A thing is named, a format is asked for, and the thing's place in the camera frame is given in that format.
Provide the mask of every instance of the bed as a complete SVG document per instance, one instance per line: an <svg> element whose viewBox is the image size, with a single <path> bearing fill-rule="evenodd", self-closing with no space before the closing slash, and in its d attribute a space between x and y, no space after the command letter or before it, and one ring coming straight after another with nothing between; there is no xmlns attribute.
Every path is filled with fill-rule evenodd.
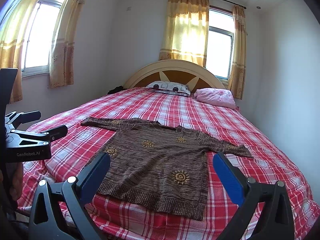
<svg viewBox="0 0 320 240"><path fill-rule="evenodd" d="M40 132L65 124L69 132L52 143L50 160L24 163L23 195L18 201L20 211L30 212L33 194L41 179L61 182L76 176L114 135L113 131L81 126L86 117L138 117L158 120L167 126L201 130L218 139L244 144L254 159L234 155L226 155L227 158L246 176L261 183L274 184L277 180L285 183L292 205L295 238L303 239L319 217L320 207L313 201L310 186L297 166L238 111L197 102L193 97L159 94L144 88L156 80L188 84L192 92L204 87L224 88L204 68L190 62L164 60L135 73L124 85L128 90L103 96L34 124L30 131ZM96 195L86 208L98 227L115 239L216 239L236 212L237 205L231 202L213 169L213 153L207 155L208 201L202 221L156 213L102 195ZM258 206L242 239L253 232L262 207L262 204ZM65 204L61 204L61 209L71 223Z"/></svg>

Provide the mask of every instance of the arched wooden headboard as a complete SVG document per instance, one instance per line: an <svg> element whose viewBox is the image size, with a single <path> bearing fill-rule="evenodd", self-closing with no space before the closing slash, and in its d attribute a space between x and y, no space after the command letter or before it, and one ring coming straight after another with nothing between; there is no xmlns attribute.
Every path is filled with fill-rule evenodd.
<svg viewBox="0 0 320 240"><path fill-rule="evenodd" d="M145 87L154 81L188 85L192 93L202 88L225 89L219 79L205 68L178 59L161 60L141 68L127 80L124 87Z"/></svg>

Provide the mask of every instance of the yellow curtain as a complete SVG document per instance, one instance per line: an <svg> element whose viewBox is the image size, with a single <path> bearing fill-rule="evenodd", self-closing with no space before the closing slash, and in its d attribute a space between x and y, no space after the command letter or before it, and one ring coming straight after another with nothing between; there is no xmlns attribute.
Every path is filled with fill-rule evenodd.
<svg viewBox="0 0 320 240"><path fill-rule="evenodd" d="M159 60L182 59L205 67L209 0L168 0Z"/></svg>
<svg viewBox="0 0 320 240"><path fill-rule="evenodd" d="M18 68L10 102L22 100L21 57L24 35L38 0L21 0L0 30L0 68Z"/></svg>
<svg viewBox="0 0 320 240"><path fill-rule="evenodd" d="M84 0L64 0L53 32L50 87L73 85L74 37Z"/></svg>
<svg viewBox="0 0 320 240"><path fill-rule="evenodd" d="M232 92L234 98L242 99L246 72L247 49L247 32L245 28L245 15L243 7L239 5L234 6L233 20L235 22L234 51L228 89Z"/></svg>

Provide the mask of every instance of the human hand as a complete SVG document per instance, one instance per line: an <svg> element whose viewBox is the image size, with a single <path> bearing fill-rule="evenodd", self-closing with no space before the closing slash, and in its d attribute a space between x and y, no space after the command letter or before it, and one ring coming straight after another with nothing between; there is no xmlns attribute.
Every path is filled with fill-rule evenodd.
<svg viewBox="0 0 320 240"><path fill-rule="evenodd" d="M0 170L0 182L3 181L3 175ZM12 178L12 187L10 188L10 195L14 201L18 200L22 195L23 181L23 163L18 163L17 169Z"/></svg>

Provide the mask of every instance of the plaid fabric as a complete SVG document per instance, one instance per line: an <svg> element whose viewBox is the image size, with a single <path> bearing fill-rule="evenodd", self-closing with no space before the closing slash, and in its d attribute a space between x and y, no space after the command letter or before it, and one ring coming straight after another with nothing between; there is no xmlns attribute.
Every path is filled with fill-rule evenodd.
<svg viewBox="0 0 320 240"><path fill-rule="evenodd" d="M201 130L236 145L244 144L254 159L226 155L246 176L262 183L282 180L288 188L295 221L296 239L302 239L320 214L305 177L289 158L257 128L229 108L197 102L192 97L152 93L144 88L121 91L58 114L33 125L40 132L55 126L68 126L68 135L52 143L52 158L24 164L23 195L18 201L21 211L29 212L37 183L65 181L76 176L91 156L115 132L81 126L86 117L142 118L158 120L163 125ZM204 219L196 221L180 216L156 213L142 206L111 197L96 195L87 210L97 226L107 234L123 239L216 239L237 210L226 194L212 166L208 152L208 201ZM257 223L259 205L242 239L248 238ZM67 221L71 221L65 204L61 204Z"/></svg>

